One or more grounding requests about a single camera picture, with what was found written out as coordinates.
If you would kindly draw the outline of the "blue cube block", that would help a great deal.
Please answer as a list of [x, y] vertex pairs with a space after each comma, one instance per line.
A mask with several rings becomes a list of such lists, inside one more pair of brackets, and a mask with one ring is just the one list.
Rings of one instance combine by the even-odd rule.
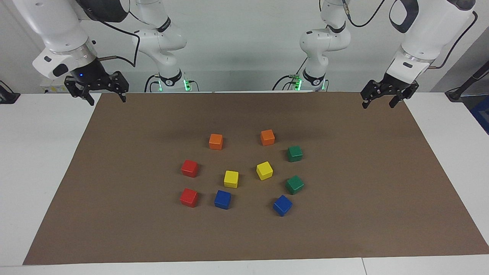
[[215, 195], [214, 205], [220, 209], [228, 210], [231, 203], [231, 193], [218, 190]]
[[292, 208], [293, 203], [288, 197], [285, 195], [281, 195], [279, 198], [277, 198], [272, 206], [276, 214], [278, 214], [281, 217], [284, 217], [289, 210]]

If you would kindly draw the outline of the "black device at table edge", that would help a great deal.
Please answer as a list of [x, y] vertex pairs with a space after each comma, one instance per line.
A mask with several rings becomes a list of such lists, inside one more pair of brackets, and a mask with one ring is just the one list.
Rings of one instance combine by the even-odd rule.
[[20, 95], [20, 93], [14, 92], [9, 85], [0, 80], [0, 105], [14, 104]]

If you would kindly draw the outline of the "black stand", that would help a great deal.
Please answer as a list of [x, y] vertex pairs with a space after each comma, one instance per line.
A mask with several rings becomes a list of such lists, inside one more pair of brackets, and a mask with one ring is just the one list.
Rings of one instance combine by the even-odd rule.
[[466, 80], [459, 87], [450, 89], [445, 92], [445, 95], [451, 102], [461, 102], [462, 94], [474, 83], [482, 80], [486, 75], [489, 74], [489, 60], [482, 65], [468, 80]]

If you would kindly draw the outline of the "yellow cube block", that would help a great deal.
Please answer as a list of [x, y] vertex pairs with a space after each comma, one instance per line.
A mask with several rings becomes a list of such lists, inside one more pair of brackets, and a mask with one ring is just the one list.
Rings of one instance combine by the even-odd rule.
[[274, 170], [272, 169], [270, 163], [263, 162], [257, 165], [256, 172], [260, 180], [266, 180], [273, 176]]
[[237, 188], [239, 182], [239, 172], [227, 170], [225, 171], [225, 177], [223, 185], [226, 188]]

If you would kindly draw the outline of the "red cube block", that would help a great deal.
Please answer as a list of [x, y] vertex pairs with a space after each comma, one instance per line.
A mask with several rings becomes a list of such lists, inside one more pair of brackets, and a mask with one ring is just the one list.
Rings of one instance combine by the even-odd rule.
[[198, 202], [198, 192], [189, 188], [185, 188], [180, 195], [180, 202], [182, 205], [194, 208]]
[[180, 170], [183, 175], [195, 178], [198, 174], [199, 165], [197, 162], [187, 159], [183, 162]]

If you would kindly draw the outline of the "blue crate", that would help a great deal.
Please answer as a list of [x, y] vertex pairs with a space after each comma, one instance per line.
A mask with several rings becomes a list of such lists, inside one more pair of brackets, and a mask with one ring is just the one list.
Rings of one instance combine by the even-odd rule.
[[470, 108], [470, 113], [489, 135], [489, 95]]

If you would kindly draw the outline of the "brown table mat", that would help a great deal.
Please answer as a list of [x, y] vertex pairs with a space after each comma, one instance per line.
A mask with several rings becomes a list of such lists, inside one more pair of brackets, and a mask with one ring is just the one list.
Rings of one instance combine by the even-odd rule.
[[[407, 106], [389, 100], [103, 94], [23, 263], [489, 254]], [[263, 146], [269, 129], [275, 143]], [[222, 150], [209, 148], [213, 133]], [[288, 161], [290, 146], [301, 161]], [[187, 159], [195, 178], [180, 170]], [[224, 187], [227, 170], [237, 188]], [[291, 195], [295, 175], [304, 188]], [[194, 208], [180, 202], [185, 188]], [[215, 207], [218, 190], [231, 193], [228, 210]], [[293, 203], [284, 217], [272, 208], [281, 195]]]

